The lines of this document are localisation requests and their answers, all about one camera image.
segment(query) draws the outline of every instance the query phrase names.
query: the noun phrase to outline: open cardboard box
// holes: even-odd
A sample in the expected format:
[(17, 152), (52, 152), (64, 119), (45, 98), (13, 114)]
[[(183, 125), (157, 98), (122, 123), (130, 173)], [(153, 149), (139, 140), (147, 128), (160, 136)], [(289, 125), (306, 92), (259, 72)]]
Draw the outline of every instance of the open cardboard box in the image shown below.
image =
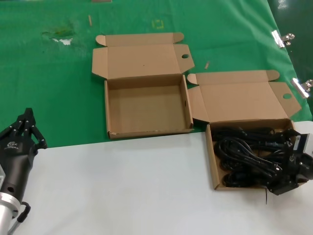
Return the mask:
[(97, 36), (92, 72), (105, 78), (110, 139), (188, 133), (193, 120), (183, 72), (194, 66), (182, 33)]
[(293, 128), (290, 117), (301, 109), (274, 70), (234, 71), (190, 74), (187, 80), (197, 87), (188, 90), (193, 119), (209, 123), (207, 149), (214, 189), (228, 188), (222, 178), (228, 172), (220, 168), (214, 154), (211, 130), (220, 127), (253, 129), (271, 127), (276, 131)]

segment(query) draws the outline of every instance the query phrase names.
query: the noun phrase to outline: white table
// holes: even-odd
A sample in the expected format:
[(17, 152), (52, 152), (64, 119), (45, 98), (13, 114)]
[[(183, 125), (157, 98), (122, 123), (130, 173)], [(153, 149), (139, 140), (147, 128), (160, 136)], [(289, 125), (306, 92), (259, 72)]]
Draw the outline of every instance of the white table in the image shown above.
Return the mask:
[[(297, 123), (297, 129), (313, 125)], [(204, 133), (40, 151), (16, 235), (311, 235), (313, 181), (214, 191)]]

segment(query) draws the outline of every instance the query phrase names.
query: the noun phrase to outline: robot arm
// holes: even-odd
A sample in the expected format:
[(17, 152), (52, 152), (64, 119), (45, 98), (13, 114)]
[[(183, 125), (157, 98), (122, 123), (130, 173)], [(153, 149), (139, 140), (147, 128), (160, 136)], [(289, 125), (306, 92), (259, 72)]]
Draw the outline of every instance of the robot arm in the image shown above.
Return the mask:
[[(16, 122), (0, 133), (0, 235), (12, 234), (30, 210), (30, 206), (22, 201), (28, 175), (38, 149), (47, 148), (35, 125), (33, 111), (27, 108)], [(9, 231), (11, 220), (19, 214), (22, 204), (26, 206), (25, 211)]]

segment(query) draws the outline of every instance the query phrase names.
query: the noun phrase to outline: green fabric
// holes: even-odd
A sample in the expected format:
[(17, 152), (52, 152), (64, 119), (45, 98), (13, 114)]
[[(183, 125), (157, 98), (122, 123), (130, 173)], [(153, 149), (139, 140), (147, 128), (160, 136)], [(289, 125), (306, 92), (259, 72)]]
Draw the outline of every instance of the green fabric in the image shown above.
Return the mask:
[[(0, 2), (0, 22), (0, 129), (32, 107), (49, 147), (108, 141), (103, 81), (91, 74), (98, 34), (183, 32), (190, 72), (274, 69), (289, 85), (295, 76), (266, 0)], [(311, 120), (294, 94), (302, 111), (292, 119)]]
[[(313, 1), (268, 0), (281, 35), (293, 33), (295, 39), (287, 47), (297, 78), (301, 83), (313, 78)], [(308, 99), (313, 111), (313, 96)]]

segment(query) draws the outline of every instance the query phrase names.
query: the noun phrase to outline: black power cable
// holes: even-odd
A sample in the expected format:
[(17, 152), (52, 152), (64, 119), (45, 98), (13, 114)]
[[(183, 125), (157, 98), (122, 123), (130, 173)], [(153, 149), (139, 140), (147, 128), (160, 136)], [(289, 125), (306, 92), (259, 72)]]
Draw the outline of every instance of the black power cable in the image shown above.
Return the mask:
[(285, 146), (291, 143), (290, 129), (276, 133), (272, 128), (221, 128), (212, 131), (216, 141), (215, 154), (221, 159), (220, 167), (230, 171), (222, 179), (227, 187), (246, 188), (268, 185), (282, 174)]

